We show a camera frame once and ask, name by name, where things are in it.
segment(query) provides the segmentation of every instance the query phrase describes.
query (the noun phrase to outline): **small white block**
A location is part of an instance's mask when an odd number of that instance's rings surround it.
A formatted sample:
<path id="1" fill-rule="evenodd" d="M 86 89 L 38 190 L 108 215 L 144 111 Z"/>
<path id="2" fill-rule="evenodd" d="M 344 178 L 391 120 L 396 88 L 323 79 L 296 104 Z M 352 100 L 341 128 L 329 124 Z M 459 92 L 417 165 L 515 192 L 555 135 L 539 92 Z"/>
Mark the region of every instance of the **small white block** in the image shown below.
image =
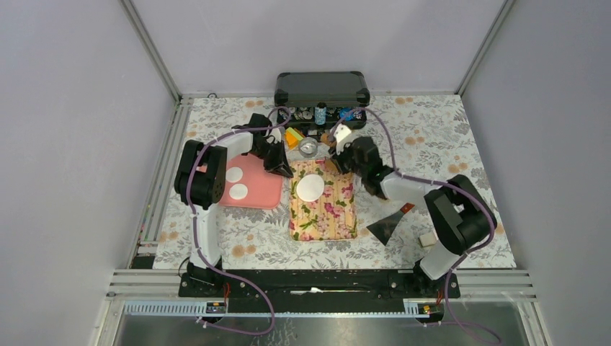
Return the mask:
<path id="1" fill-rule="evenodd" d="M 432 247 L 437 243 L 437 234 L 435 232 L 429 232 L 427 234 L 422 234 L 419 238 L 421 247 Z"/>

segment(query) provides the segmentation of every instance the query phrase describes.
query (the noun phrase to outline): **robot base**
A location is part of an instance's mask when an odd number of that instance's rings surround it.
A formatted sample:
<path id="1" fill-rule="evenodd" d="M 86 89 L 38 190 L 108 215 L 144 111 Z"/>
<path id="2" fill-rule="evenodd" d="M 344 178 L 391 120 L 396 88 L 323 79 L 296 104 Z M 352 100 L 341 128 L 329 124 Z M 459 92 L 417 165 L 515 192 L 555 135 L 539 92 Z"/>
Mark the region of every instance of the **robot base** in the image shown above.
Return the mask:
<path id="1" fill-rule="evenodd" d="M 277 313 L 401 313 L 405 298 L 437 299 L 439 282 L 423 288 L 421 274 L 399 270 L 227 270 L 256 283 Z M 264 299 L 249 285 L 194 267 L 181 277 L 180 297 L 223 298 L 225 283 L 231 293 L 231 313 L 268 313 Z M 449 297 L 459 298 L 456 276 L 450 278 Z"/>

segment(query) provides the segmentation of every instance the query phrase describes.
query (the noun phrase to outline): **cable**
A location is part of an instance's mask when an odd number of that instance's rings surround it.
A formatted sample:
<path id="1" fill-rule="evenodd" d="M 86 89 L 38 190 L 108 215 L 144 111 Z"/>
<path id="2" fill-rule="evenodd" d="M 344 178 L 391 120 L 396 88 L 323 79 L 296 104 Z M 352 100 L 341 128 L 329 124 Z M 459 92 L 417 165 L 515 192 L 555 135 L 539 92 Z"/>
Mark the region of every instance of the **cable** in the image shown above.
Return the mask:
<path id="1" fill-rule="evenodd" d="M 263 299 L 265 300 L 265 302 L 267 303 L 267 306 L 269 307 L 269 312 L 272 315 L 272 320 L 269 323 L 269 327 L 264 330 L 263 332 L 249 332 L 246 330 L 241 330 L 241 329 L 235 329 L 235 328 L 230 328 L 230 327 L 224 327 L 224 326 L 219 326 L 217 324 L 208 324 L 206 321 L 203 322 L 204 324 L 204 328 L 206 328 L 208 325 L 210 325 L 210 327 L 216 328 L 216 329 L 222 329 L 222 330 L 226 330 L 228 332 L 235 332 L 235 333 L 239 333 L 239 334 L 245 334 L 245 335 L 251 335 L 251 336 L 260 336 L 260 335 L 265 335 L 269 332 L 271 332 L 275 325 L 276 325 L 276 317 L 274 314 L 274 307 L 272 306 L 272 302 L 269 300 L 269 298 L 267 297 L 267 294 L 265 294 L 265 292 L 263 292 L 263 290 L 255 285 L 253 282 L 251 282 L 250 280 L 234 275 L 234 274 L 230 274 L 228 272 L 224 272 L 222 270 L 219 270 L 217 268 L 215 268 L 213 265 L 211 265 L 208 260 L 206 259 L 206 257 L 204 256 L 204 254 L 202 253 L 202 248 L 200 247 L 200 242 L 197 238 L 197 211 L 195 210 L 195 205 L 193 205 L 193 202 L 191 201 L 191 185 L 193 184 L 193 177 L 195 176 L 195 171 L 197 171 L 197 167 L 200 165 L 200 161 L 202 161 L 202 157 L 204 156 L 204 153 L 208 150 L 208 148 L 210 148 L 213 144 L 222 141 L 225 138 L 231 137 L 233 135 L 237 135 L 238 133 L 244 133 L 244 132 L 257 132 L 257 131 L 267 131 L 267 130 L 273 130 L 275 128 L 280 128 L 284 125 L 286 125 L 289 120 L 290 120 L 290 110 L 286 107 L 280 106 L 280 107 L 275 107 L 273 108 L 267 118 L 269 119 L 269 117 L 271 117 L 273 112 L 276 112 L 277 110 L 286 110 L 288 113 L 288 116 L 286 118 L 285 121 L 283 121 L 280 124 L 277 125 L 273 125 L 273 126 L 267 126 L 264 128 L 241 128 L 238 130 L 233 130 L 231 132 L 225 133 L 224 135 L 213 139 L 212 141 L 208 142 L 204 148 L 200 151 L 200 153 L 197 155 L 197 158 L 195 159 L 195 163 L 193 164 L 193 168 L 191 168 L 191 173 L 189 174 L 189 179 L 187 180 L 187 204 L 189 205 L 189 207 L 191 208 L 192 211 L 192 215 L 193 215 L 193 244 L 195 246 L 195 249 L 197 249 L 197 256 L 200 257 L 200 259 L 204 262 L 204 264 L 206 265 L 206 267 L 208 267 L 208 269 L 212 270 L 213 272 L 216 272 L 217 274 L 226 276 L 227 278 L 232 278 L 232 279 L 236 279 L 236 280 L 240 280 L 243 283 L 248 284 L 249 286 L 251 286 L 252 288 L 254 288 L 254 290 L 256 290 L 261 297 L 263 297 Z"/>
<path id="2" fill-rule="evenodd" d="M 435 306 L 439 306 L 442 300 L 443 300 L 443 291 L 439 290 L 437 291 L 437 300 L 435 301 Z"/>
<path id="3" fill-rule="evenodd" d="M 180 262 L 180 265 L 178 266 L 178 274 L 177 274 L 178 276 L 180 276 L 180 268 L 182 268 L 184 263 L 188 260 L 189 260 L 189 257 L 185 258 L 184 260 L 182 260 L 182 262 Z"/>
<path id="4" fill-rule="evenodd" d="M 223 285 L 223 302 L 225 303 L 225 309 L 227 309 L 227 298 L 229 298 L 229 293 L 231 293 L 231 285 L 225 283 L 225 285 Z"/>
<path id="5" fill-rule="evenodd" d="M 465 190 L 454 186 L 452 184 L 450 184 L 449 182 L 442 182 L 439 180 L 434 180 L 434 179 L 424 179 L 424 178 L 420 178 L 420 177 L 413 177 L 411 175 L 407 175 L 407 174 L 403 174 L 399 171 L 397 164 L 396 164 L 396 160 L 395 160 L 395 150 L 393 148 L 393 141 L 391 138 L 391 133 L 390 131 L 388 131 L 388 129 L 386 128 L 386 125 L 384 125 L 384 122 L 382 121 L 382 118 L 380 118 L 380 116 L 378 114 L 376 114 L 375 112 L 373 112 L 372 110 L 368 109 L 368 108 L 364 108 L 364 107 L 356 107 L 356 108 L 352 108 L 349 112 L 347 112 L 343 117 L 341 117 L 339 119 L 339 121 L 333 126 L 333 128 L 331 128 L 331 133 L 330 133 L 330 137 L 334 138 L 334 134 L 335 134 L 335 130 L 337 129 L 337 127 L 343 123 L 346 118 L 348 118 L 350 115 L 352 115 L 352 113 L 354 113 L 356 110 L 364 110 L 368 113 L 370 113 L 371 115 L 373 115 L 375 117 L 376 120 L 378 120 L 378 122 L 380 123 L 380 126 L 382 126 L 382 129 L 384 130 L 384 133 L 386 134 L 386 138 L 388 138 L 388 145 L 390 147 L 390 154 L 391 154 L 391 161 L 393 162 L 393 171 L 395 172 L 395 174 L 397 174 L 399 177 L 403 178 L 403 179 L 407 179 L 407 180 L 412 180 L 415 182 L 421 182 L 424 184 L 432 184 L 432 185 L 439 185 L 439 186 L 443 186 L 443 187 L 448 187 L 452 190 L 454 190 L 455 192 L 460 193 L 461 195 L 467 197 L 467 199 L 469 199 L 469 201 L 471 201 L 473 204 L 475 204 L 477 206 L 477 208 L 479 210 L 481 210 L 483 212 L 483 214 L 486 216 L 486 220 L 488 220 L 488 225 L 490 226 L 490 233 L 488 235 L 488 238 L 485 240 L 484 243 L 479 244 L 476 247 L 473 247 L 469 250 L 467 250 L 462 256 L 460 256 L 460 258 L 456 261 L 456 263 L 450 267 L 450 269 L 447 271 L 446 277 L 445 277 L 445 285 L 444 285 L 444 298 L 445 298 L 445 303 L 447 305 L 447 310 L 448 312 L 450 312 L 450 315 L 452 316 L 452 318 L 454 319 L 454 321 L 456 322 L 456 324 L 469 336 L 471 336 L 473 339 L 479 341 L 479 342 L 483 342 L 486 344 L 490 344 L 490 345 L 500 345 L 502 343 L 502 340 L 500 337 L 498 337 L 498 335 L 496 333 L 492 333 L 499 341 L 498 342 L 490 342 L 488 340 L 484 340 L 481 337 L 479 337 L 477 334 L 474 334 L 472 331 L 468 330 L 466 327 L 468 326 L 466 324 L 466 322 L 460 322 L 458 321 L 458 319 L 456 318 L 456 315 L 454 315 L 454 311 L 452 311 L 452 308 L 450 307 L 450 299 L 449 299 L 449 294 L 448 294 L 448 287 L 450 284 L 450 276 L 452 275 L 452 271 L 454 269 L 456 269 L 458 267 L 458 265 L 460 265 L 460 263 L 462 263 L 467 256 L 474 251 L 477 251 L 479 249 L 482 249 L 483 247 L 487 246 L 488 244 L 490 244 L 492 242 L 492 239 L 494 238 L 494 222 L 492 221 L 492 216 L 490 215 L 490 213 L 488 212 L 488 210 L 483 206 L 483 204 L 477 200 L 475 197 L 473 197 L 472 194 L 470 194 L 469 192 L 466 192 Z"/>

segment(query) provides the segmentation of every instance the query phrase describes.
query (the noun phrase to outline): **spool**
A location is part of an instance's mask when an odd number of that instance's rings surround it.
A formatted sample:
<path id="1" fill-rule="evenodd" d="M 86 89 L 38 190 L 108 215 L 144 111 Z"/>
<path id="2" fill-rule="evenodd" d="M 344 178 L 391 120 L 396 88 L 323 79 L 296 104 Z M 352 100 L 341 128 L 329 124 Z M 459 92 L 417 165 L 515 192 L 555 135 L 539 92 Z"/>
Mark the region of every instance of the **spool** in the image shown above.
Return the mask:
<path id="1" fill-rule="evenodd" d="M 326 105 L 324 102 L 320 102 L 314 108 L 314 123 L 317 125 L 324 125 L 326 122 Z"/>

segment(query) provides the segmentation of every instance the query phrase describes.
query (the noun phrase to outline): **white disc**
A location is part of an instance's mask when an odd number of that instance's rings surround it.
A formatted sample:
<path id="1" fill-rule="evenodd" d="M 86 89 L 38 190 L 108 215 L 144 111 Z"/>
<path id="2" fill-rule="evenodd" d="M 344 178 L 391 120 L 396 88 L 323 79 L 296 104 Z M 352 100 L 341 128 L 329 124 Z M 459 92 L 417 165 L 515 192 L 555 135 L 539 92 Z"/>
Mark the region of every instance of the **white disc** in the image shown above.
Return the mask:
<path id="1" fill-rule="evenodd" d="M 297 196 L 305 202 L 318 200 L 324 191 L 324 180 L 320 175 L 309 174 L 297 184 Z"/>
<path id="2" fill-rule="evenodd" d="M 227 172 L 225 173 L 225 180 L 228 182 L 239 182 L 243 176 L 244 172 L 242 171 L 242 168 L 231 167 L 230 169 L 227 169 Z"/>
<path id="3" fill-rule="evenodd" d="M 248 195 L 248 187 L 244 184 L 235 184 L 229 189 L 229 197 L 234 200 L 242 200 Z"/>

